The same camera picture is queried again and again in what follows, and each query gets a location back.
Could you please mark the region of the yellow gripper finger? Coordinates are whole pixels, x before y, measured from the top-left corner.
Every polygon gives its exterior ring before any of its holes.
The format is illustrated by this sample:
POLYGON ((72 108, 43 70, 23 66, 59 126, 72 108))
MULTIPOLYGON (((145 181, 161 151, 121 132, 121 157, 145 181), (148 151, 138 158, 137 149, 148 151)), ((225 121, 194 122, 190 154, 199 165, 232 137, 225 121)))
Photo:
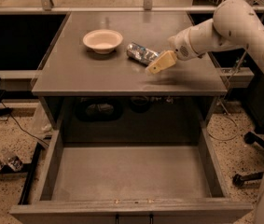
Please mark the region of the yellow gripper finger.
POLYGON ((162 70, 170 68, 175 65, 177 57, 172 50, 163 51, 153 62, 146 68, 147 74, 155 75, 162 70))

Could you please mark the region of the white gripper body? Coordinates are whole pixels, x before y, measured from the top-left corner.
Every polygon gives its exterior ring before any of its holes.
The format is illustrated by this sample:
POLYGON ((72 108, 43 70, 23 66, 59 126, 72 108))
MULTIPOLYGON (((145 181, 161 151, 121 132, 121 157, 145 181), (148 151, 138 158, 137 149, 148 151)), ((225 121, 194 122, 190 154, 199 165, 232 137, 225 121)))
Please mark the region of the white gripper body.
POLYGON ((181 61, 188 61, 204 55, 204 51, 197 51, 193 48, 190 43, 189 35, 190 28, 187 28, 168 38, 170 48, 174 51, 176 57, 181 61))

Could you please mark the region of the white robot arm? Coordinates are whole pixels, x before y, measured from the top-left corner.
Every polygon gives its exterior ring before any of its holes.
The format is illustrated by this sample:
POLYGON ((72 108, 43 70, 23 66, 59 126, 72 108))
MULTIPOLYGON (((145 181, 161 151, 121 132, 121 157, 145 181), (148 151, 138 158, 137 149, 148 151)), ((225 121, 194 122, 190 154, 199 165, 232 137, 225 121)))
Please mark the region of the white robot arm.
POLYGON ((209 51, 243 48, 264 74, 264 25, 244 0, 226 0, 211 19, 171 36, 170 48, 148 65, 149 74, 157 74, 176 64, 209 51))

